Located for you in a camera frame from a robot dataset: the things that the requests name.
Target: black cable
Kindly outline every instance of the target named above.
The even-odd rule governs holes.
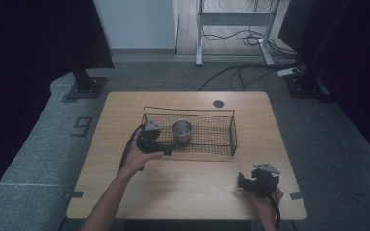
[[[250,80],[250,81],[248,81],[248,82],[245,84],[245,86],[247,86],[247,85],[249,85],[249,84],[251,84],[251,83],[253,83],[253,82],[255,82],[255,81],[262,80],[262,79],[264,79],[264,77],[266,77],[266,76],[268,76],[269,74],[274,73],[274,72],[276,72],[276,71],[278,71],[278,69],[277,69],[277,70],[269,71],[269,72],[267,72],[266,74],[264,74],[264,75],[260,76],[260,77],[259,77],[259,78],[257,78],[257,79]]]
[[[243,83],[242,74],[241,74],[242,69],[243,67],[239,68],[238,76],[239,76],[240,83],[242,84],[242,91],[246,91],[245,84]]]
[[[264,4],[265,4],[265,0],[262,2],[263,4],[262,4],[262,6],[261,7],[258,7],[258,8],[260,8],[260,10],[262,10],[262,11],[264,11],[264,10],[266,10],[266,9],[268,9],[269,7],[270,7],[270,9],[269,9],[269,12],[272,10],[272,6],[273,6],[273,0],[270,2],[270,4],[269,5],[267,5],[267,7],[265,7],[264,6]]]
[[[255,43],[250,43],[250,39],[255,39],[256,42]],[[254,46],[254,45],[260,45],[260,40],[261,38],[260,37],[253,37],[253,36],[247,36],[244,40],[243,40],[243,43],[245,45],[250,45],[250,46]]]
[[[251,26],[249,27],[248,31],[249,31],[250,36],[252,38],[256,38],[256,39],[262,39],[263,38],[263,34],[260,34],[258,32],[255,32],[255,31],[251,30]],[[269,38],[268,44],[272,48],[272,51],[275,52],[276,54],[290,56],[290,57],[297,56],[297,54],[296,54],[296,52],[294,50],[290,50],[290,49],[279,47],[276,44],[276,41],[273,40],[272,38]]]
[[[219,73],[215,74],[214,76],[212,76],[211,78],[209,78],[205,83],[203,83],[203,85],[198,89],[198,91],[201,91],[203,89],[203,87],[205,87],[205,85],[207,85],[210,81],[212,81],[213,79],[215,79],[220,74],[222,74],[224,72],[227,72],[229,70],[232,70],[232,69],[236,69],[236,68],[239,68],[239,66],[234,66],[234,67],[227,68],[225,70],[221,70]]]
[[[234,33],[233,35],[226,36],[226,37],[221,37],[217,35],[211,35],[211,34],[205,34],[205,31],[202,29],[203,35],[208,39],[208,40],[222,40],[222,39],[227,39],[227,40],[240,40],[240,39],[246,39],[246,37],[240,37],[240,38],[233,38],[234,36],[237,36],[241,33],[248,32],[249,30],[242,30]]]
[[[131,135],[130,139],[128,140],[127,144],[124,147],[124,152],[122,152],[121,161],[119,162],[119,171],[121,170],[122,166],[125,163],[125,159],[127,159],[128,151],[130,150],[130,145],[133,142],[135,135],[137,135],[137,131],[141,128],[141,125],[138,126],[134,133]]]
[[[254,4],[255,4],[254,11],[256,12],[257,11],[257,7],[259,6],[259,0],[256,0],[256,2]]]
[[[58,228],[58,231],[61,231],[62,230],[63,225],[65,225],[66,219],[67,219],[67,215],[65,215],[65,217],[62,220],[62,222],[60,223],[59,228]]]
[[[267,190],[264,187],[264,185],[261,182],[259,182],[259,184],[262,187],[263,191],[266,193],[267,197],[269,198],[270,202],[272,203],[273,209],[276,212],[276,229],[278,230],[278,227],[280,226],[280,219],[281,219],[281,217],[280,217],[280,208],[278,207],[277,202],[269,194],[269,192],[267,192]]]
[[[221,0],[218,0],[218,4],[219,4],[219,7],[222,9],[222,11],[224,12],[225,10],[222,8],[221,6]]]
[[[251,0],[251,3],[246,7],[245,12],[247,12],[247,11],[248,11],[249,7],[250,7],[253,3],[254,3],[254,11],[256,11],[256,10],[257,10],[257,4],[259,3],[259,1],[258,1],[258,0]]]
[[[233,72],[233,74],[230,76],[229,78],[229,85],[230,85],[230,88],[233,90],[233,91],[237,91],[236,89],[233,88],[233,85],[232,85],[232,82],[233,82],[233,77],[236,75],[236,73],[239,71],[239,69],[237,69],[235,72]]]

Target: wire basket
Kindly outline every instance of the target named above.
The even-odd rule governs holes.
[[[157,141],[175,143],[172,126],[178,120],[192,124],[191,143],[177,146],[174,152],[206,152],[234,156],[237,148],[234,110],[177,110],[144,107],[143,122],[162,125]]]

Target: black device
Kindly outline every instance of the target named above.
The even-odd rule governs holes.
[[[276,227],[278,228],[280,225],[280,209],[273,199],[272,193],[275,192],[279,182],[279,177],[273,174],[280,175],[280,172],[270,164],[254,165],[254,167],[256,169],[251,172],[251,178],[254,180],[246,179],[245,176],[239,172],[238,187],[251,193],[257,193],[263,197],[267,196],[270,199],[276,212]]]
[[[136,140],[136,146],[140,148],[140,150],[142,150],[145,154],[164,152],[165,156],[171,156],[174,147],[171,145],[159,143],[157,141],[158,137],[161,134],[162,126],[151,120],[149,123],[138,126],[134,133],[131,135],[128,143],[125,145],[124,152],[122,153],[121,161],[119,162],[119,171],[124,165],[125,159],[128,155],[128,150],[130,149],[130,145],[135,139],[138,130],[140,129],[141,131]]]
[[[171,156],[173,147],[156,141],[161,134],[162,126],[151,120],[141,125],[141,128],[136,143],[138,148],[144,153],[164,152],[165,156]]]

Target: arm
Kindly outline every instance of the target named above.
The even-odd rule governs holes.
[[[272,194],[273,199],[279,204],[283,197],[283,192],[277,187],[275,192]],[[253,209],[260,220],[260,223],[265,231],[277,231],[275,217],[276,213],[273,209],[272,203],[268,197],[261,197],[258,194],[249,193],[249,198],[253,204]]]
[[[161,158],[162,152],[144,154],[133,141],[124,166],[100,197],[80,230],[110,230],[116,216],[122,196],[130,179],[151,159]]]

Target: gray floor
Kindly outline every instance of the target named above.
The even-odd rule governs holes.
[[[57,230],[61,226],[109,92],[196,91],[217,72],[245,64],[213,58],[196,67],[192,57],[170,55],[115,54],[114,60],[114,70],[89,70],[92,77],[108,78],[99,99],[63,101],[74,83],[71,74],[52,83],[45,110],[0,181],[0,230]],[[268,71],[246,69],[244,81]],[[230,75],[219,76],[203,90],[231,91]],[[240,89],[237,79],[232,85]],[[248,85],[247,90],[268,93],[308,212],[306,220],[283,221],[280,230],[370,230],[370,146],[340,108],[292,99],[275,73]],[[79,117],[92,118],[83,137],[72,135],[84,134],[84,128],[74,126]],[[66,219],[62,230],[78,230],[81,223]],[[115,230],[123,227],[122,220],[114,223]],[[251,229],[259,230],[256,221]]]

